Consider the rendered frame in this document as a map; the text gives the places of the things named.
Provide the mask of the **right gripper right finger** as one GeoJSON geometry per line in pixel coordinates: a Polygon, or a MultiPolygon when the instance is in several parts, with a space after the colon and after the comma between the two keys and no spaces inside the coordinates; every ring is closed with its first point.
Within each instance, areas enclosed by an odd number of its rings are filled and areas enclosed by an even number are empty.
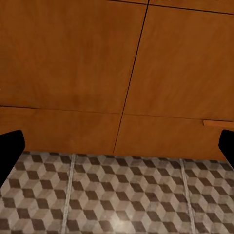
{"type": "Polygon", "coordinates": [[[234,169],[234,131],[223,130],[218,146],[234,169]]]}

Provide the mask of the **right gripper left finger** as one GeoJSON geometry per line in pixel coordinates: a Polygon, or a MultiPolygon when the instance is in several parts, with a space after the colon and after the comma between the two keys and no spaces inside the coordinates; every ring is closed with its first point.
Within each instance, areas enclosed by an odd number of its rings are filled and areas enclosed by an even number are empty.
{"type": "Polygon", "coordinates": [[[0,188],[24,149],[22,130],[0,135],[0,188]]]}

